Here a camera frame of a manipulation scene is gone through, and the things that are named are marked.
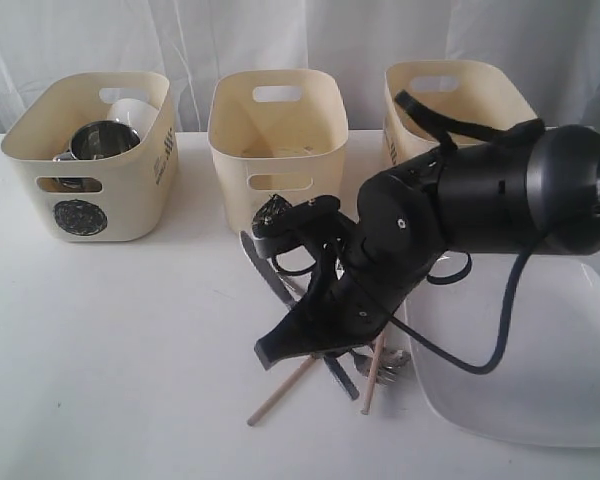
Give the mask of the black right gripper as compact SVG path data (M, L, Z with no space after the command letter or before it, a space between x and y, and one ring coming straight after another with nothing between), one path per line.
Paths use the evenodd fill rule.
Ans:
M321 195L300 204L299 234L317 253L308 294L256 341L265 370L373 340L443 252L436 173L391 169L359 190L358 221Z

